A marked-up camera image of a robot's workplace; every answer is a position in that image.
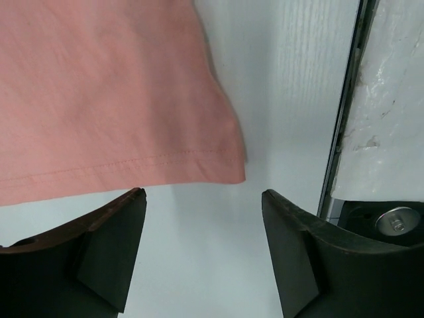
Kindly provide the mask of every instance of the fabric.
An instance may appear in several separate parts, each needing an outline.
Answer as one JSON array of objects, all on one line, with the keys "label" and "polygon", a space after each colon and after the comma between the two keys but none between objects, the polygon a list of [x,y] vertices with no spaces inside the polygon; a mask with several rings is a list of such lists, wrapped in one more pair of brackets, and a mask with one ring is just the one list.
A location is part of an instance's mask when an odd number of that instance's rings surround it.
[{"label": "fabric", "polygon": [[0,205],[244,181],[191,0],[0,1]]}]

